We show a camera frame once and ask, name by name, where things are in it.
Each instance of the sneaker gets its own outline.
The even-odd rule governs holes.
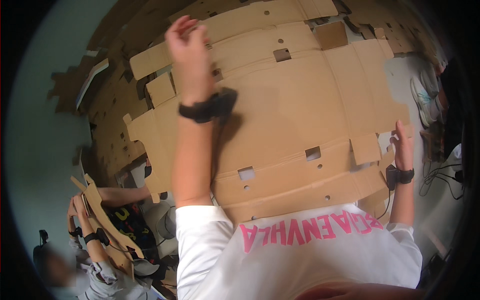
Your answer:
[[[428,128],[433,122],[436,121],[430,116],[430,105],[434,100],[427,93],[417,77],[412,77],[410,81],[410,88],[412,90],[413,99],[419,108],[421,123],[423,127]]]
[[[422,70],[420,72],[420,82],[430,97],[435,98],[438,95],[438,82],[435,74],[431,70]]]

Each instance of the gray sleeve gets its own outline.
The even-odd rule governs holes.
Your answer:
[[[90,277],[90,292],[94,299],[113,296],[124,288],[123,277],[118,276],[109,261],[92,263],[88,270]]]
[[[77,261],[84,262],[86,261],[90,255],[88,254],[87,250],[84,250],[78,237],[72,238],[70,237],[70,241],[68,241],[68,245],[73,249],[73,253],[77,258]]]

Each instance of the face mask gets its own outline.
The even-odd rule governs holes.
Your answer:
[[[57,297],[76,297],[85,293],[90,287],[90,278],[87,273],[77,269],[74,276],[67,287],[52,287],[52,292]]]

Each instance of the pink lettering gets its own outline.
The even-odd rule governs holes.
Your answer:
[[[352,221],[352,225],[353,227],[355,228],[355,230],[357,231],[357,233],[360,233],[360,230],[359,228],[357,227],[357,224],[355,224],[355,221],[353,220],[353,217],[352,217],[352,214],[350,212],[347,212],[348,216],[350,217],[350,221]]]
[[[270,233],[270,226],[267,228],[260,228],[258,232],[265,232],[264,242],[262,246],[265,246],[268,243],[268,234]]]
[[[245,253],[249,253],[250,249],[252,248],[253,241],[255,240],[255,236],[257,235],[258,227],[256,225],[253,226],[253,229],[248,229],[245,225],[240,224],[240,229],[243,234],[243,245]]]
[[[370,214],[366,214],[366,215],[365,215],[365,219],[367,219],[368,221],[371,221],[371,222],[370,222],[370,227],[372,227],[372,228],[378,228],[378,229],[381,229],[381,230],[384,229],[384,227],[382,226],[382,223],[380,223],[379,220],[375,219],[375,218],[372,217]]]
[[[336,238],[335,233],[333,233],[332,225],[330,225],[330,220],[328,219],[328,215],[318,216],[317,219],[323,219],[325,225],[322,226],[322,229],[326,229],[328,234],[324,234],[324,239],[334,239]]]
[[[367,221],[365,221],[365,219],[363,218],[362,215],[352,214],[352,217],[355,219],[355,222],[357,222],[357,218],[360,218],[360,221],[361,221],[361,222],[365,225],[365,227],[367,228],[367,229],[361,230],[361,231],[360,231],[361,234],[367,234],[367,233],[372,232],[372,229],[370,228],[370,226],[368,226]]]
[[[320,230],[318,229],[317,220],[315,220],[315,218],[311,218],[310,221],[312,222],[311,224],[308,222],[308,220],[303,220],[301,222],[303,226],[303,233],[305,234],[305,240],[307,241],[307,244],[309,241],[312,240],[312,237],[310,236],[311,233],[313,233],[313,236],[317,240],[322,239],[322,235],[320,234]]]
[[[343,229],[345,233],[347,234],[352,233],[352,227],[350,226],[350,222],[348,221],[346,211],[342,210],[341,215],[331,214],[330,216],[332,217],[333,220],[335,220],[337,224],[340,225],[340,227]]]
[[[270,242],[272,244],[276,244],[276,234],[280,232],[280,244],[286,245],[287,244],[287,233],[285,230],[285,221],[280,222],[280,228],[276,228],[276,224],[272,226],[272,234],[270,238]]]
[[[288,230],[288,240],[287,245],[293,245],[293,236],[297,236],[297,242],[299,245],[303,245],[305,241],[303,240],[303,236],[301,236],[299,223],[297,219],[290,220],[290,229]]]

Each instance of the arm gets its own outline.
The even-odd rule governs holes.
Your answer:
[[[118,207],[150,197],[146,185],[135,189],[98,188],[98,193],[102,197],[102,204],[108,207]]]
[[[82,201],[81,195],[76,195],[73,197],[73,205],[77,211],[78,220],[80,221],[80,226],[82,227],[83,236],[86,237],[87,235],[94,233],[92,225],[88,221],[88,217],[85,211],[85,206]],[[92,262],[99,263],[108,260],[108,255],[103,249],[102,244],[99,240],[91,240],[87,243],[88,253],[90,254],[90,258]]]
[[[395,145],[395,164],[399,170],[408,171],[413,169],[413,137],[408,138],[401,121],[396,123],[396,133],[399,139],[391,138]],[[395,196],[392,204],[390,223],[403,223],[413,226],[413,180],[407,184],[397,183]]]
[[[179,72],[182,104],[208,100],[214,90],[211,60],[205,47],[206,28],[192,27],[197,20],[179,18],[165,38]],[[210,176],[212,161],[212,122],[198,124],[178,117],[177,148],[172,171],[172,191],[176,207],[212,205]]]

